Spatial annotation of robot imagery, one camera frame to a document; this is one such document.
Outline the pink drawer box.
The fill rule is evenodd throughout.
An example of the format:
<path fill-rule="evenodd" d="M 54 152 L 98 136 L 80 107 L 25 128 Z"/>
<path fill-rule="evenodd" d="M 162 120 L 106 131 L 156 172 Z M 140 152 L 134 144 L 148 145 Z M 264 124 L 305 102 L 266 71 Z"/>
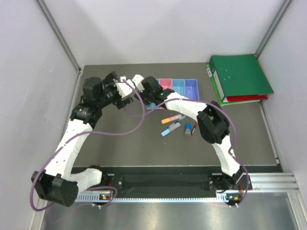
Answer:
<path fill-rule="evenodd" d="M 173 89 L 172 79 L 158 79 L 157 81 L 163 89 Z"/>

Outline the orange highlighter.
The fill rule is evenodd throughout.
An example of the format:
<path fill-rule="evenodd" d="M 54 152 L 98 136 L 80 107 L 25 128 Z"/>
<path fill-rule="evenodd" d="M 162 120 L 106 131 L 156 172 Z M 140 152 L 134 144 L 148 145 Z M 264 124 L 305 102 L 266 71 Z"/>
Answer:
<path fill-rule="evenodd" d="M 169 122 L 172 122 L 172 121 L 179 120 L 181 117 L 182 117 L 181 114 L 174 115 L 174 116 L 171 116 L 171 117 L 162 119 L 162 120 L 161 120 L 161 123 L 162 123 L 162 124 L 166 124 L 166 123 L 169 123 Z"/>

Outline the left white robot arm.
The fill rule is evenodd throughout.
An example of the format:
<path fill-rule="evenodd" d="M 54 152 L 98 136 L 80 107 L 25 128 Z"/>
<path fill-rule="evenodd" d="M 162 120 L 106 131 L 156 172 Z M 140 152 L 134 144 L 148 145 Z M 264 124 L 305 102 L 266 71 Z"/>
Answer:
<path fill-rule="evenodd" d="M 43 168 L 32 175 L 30 195 L 66 207 L 71 206 L 79 193 L 94 186 L 107 188 L 109 179 L 95 167 L 73 174 L 72 168 L 83 143 L 93 132 L 102 116 L 102 109 L 113 104 L 121 109 L 132 102 L 135 89 L 132 80 L 111 72 L 103 80 L 90 77 L 84 81 L 80 102 L 73 108 L 67 129 L 56 152 Z"/>

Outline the dark green binder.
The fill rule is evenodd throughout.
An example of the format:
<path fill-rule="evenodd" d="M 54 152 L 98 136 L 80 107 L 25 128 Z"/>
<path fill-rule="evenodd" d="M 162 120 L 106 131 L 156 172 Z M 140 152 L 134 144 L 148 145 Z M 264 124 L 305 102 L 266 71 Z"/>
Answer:
<path fill-rule="evenodd" d="M 209 65 L 212 74 L 217 74 L 223 99 L 227 96 L 269 96 L 274 93 L 254 54 L 212 55 Z"/>

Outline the light green folder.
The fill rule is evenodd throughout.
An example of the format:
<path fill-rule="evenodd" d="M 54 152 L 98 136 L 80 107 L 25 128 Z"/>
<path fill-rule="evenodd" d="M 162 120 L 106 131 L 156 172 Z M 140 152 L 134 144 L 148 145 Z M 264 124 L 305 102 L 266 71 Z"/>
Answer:
<path fill-rule="evenodd" d="M 215 92 L 215 95 L 218 99 L 218 103 L 220 106 L 226 106 L 226 105 L 233 105 L 233 104 L 243 104 L 243 103 L 251 103 L 251 102 L 259 102 L 260 100 L 257 100 L 257 101 L 245 101 L 245 102 L 223 102 L 223 98 L 221 98 L 221 95 L 222 95 L 222 88 L 220 86 L 220 83 L 217 83 L 218 81 L 218 77 L 217 77 L 217 74 L 216 72 L 214 72 L 214 74 L 212 74 L 212 71 L 211 71 L 211 68 L 210 68 L 210 65 L 206 65 L 206 70 L 207 70 L 207 73 L 209 75 L 209 78 L 211 80 L 211 83 L 212 83 L 212 86 L 213 86 L 213 90 Z"/>

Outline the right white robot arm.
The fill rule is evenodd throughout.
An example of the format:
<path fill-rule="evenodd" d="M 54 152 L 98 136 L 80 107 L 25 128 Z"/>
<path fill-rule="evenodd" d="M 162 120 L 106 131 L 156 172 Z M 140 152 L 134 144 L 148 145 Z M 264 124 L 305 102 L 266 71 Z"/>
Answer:
<path fill-rule="evenodd" d="M 142 100 L 186 115 L 198 123 L 201 137 L 212 144 L 221 164 L 222 175 L 213 179 L 216 190 L 234 190 L 241 185 L 244 168 L 236 160 L 230 139 L 230 121 L 219 104 L 188 99 L 169 88 L 163 88 L 150 76 L 136 83 Z"/>

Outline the purple drawer box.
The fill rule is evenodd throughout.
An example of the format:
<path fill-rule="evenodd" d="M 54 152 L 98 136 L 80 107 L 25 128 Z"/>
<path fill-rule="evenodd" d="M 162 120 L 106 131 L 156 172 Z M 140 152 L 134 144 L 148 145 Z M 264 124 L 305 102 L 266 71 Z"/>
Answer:
<path fill-rule="evenodd" d="M 199 100 L 198 81 L 196 79 L 185 79 L 185 95 L 187 98 Z"/>

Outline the red folder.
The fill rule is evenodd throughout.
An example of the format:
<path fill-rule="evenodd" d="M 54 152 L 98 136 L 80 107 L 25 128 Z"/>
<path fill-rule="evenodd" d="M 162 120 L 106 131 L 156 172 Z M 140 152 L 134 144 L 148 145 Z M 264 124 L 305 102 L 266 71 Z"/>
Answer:
<path fill-rule="evenodd" d="M 266 100 L 267 95 L 240 95 L 240 96 L 227 96 L 223 102 L 245 102 L 245 101 L 257 101 Z"/>

